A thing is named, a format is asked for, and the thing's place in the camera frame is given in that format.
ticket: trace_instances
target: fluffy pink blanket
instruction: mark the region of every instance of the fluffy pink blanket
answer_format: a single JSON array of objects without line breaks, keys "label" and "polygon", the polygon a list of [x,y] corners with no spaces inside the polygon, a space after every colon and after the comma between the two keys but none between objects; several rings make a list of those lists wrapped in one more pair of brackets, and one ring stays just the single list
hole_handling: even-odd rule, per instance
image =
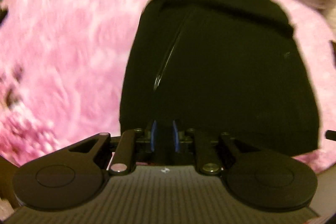
[{"label": "fluffy pink blanket", "polygon": [[[299,1],[273,1],[295,27],[320,109],[320,149],[298,159],[320,172],[336,162],[336,143],[323,137],[336,130],[333,34],[318,12]],[[123,76],[147,2],[4,1],[9,14],[0,27],[0,100],[11,90],[18,102],[0,113],[2,156],[22,165],[101,131],[120,134]]]}]

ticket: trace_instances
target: folded black cloth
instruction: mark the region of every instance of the folded black cloth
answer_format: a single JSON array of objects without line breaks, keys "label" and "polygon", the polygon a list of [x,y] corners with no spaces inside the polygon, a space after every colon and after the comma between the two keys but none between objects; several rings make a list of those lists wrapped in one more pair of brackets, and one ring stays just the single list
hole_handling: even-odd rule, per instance
[{"label": "folded black cloth", "polygon": [[121,129],[179,118],[287,155],[317,149],[318,109],[292,37],[270,0],[150,1],[126,69]]}]

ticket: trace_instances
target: pink bedding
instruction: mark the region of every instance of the pink bedding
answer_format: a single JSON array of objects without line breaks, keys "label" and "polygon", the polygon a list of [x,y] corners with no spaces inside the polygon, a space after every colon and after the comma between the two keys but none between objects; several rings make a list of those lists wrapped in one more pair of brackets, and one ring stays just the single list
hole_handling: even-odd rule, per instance
[{"label": "pink bedding", "polygon": [[[297,158],[320,172],[336,162],[336,142],[323,137],[336,130],[333,34],[318,12],[297,0],[274,1],[295,27],[320,109],[320,149]],[[147,2],[3,2],[9,14],[0,27],[0,91],[11,88],[19,103],[0,113],[2,156],[22,165],[98,132],[120,134],[123,76]],[[20,81],[12,73],[18,67]]]}]

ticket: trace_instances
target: pink fabric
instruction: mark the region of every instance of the pink fabric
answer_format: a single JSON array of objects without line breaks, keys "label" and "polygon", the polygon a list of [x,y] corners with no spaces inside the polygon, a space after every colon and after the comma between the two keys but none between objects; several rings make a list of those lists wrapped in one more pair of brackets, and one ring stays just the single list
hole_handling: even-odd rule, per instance
[{"label": "pink fabric", "polygon": [[[319,172],[336,162],[336,143],[322,137],[326,129],[336,130],[336,71],[328,43],[333,35],[323,17],[311,8],[297,0],[274,1],[295,26],[320,107],[321,149],[299,157]],[[4,157],[22,165],[98,132],[120,134],[123,76],[147,2],[4,1],[9,14],[0,28],[0,64],[20,64],[24,70],[17,87],[21,104],[1,114],[0,137],[8,140],[0,143]],[[13,115],[20,123],[8,127]],[[26,150],[28,143],[38,152]]]}]

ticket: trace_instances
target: bolt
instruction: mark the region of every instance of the bolt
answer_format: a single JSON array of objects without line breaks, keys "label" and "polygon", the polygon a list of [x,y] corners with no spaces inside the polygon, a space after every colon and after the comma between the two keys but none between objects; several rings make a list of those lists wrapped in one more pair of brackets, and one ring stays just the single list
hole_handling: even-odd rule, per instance
[{"label": "bolt", "polygon": [[204,164],[203,166],[203,170],[209,173],[216,172],[219,169],[220,169],[220,166],[218,164],[213,164],[213,163]]},{"label": "bolt", "polygon": [[114,172],[124,172],[127,170],[127,165],[126,164],[113,164],[111,165],[111,170]]}]

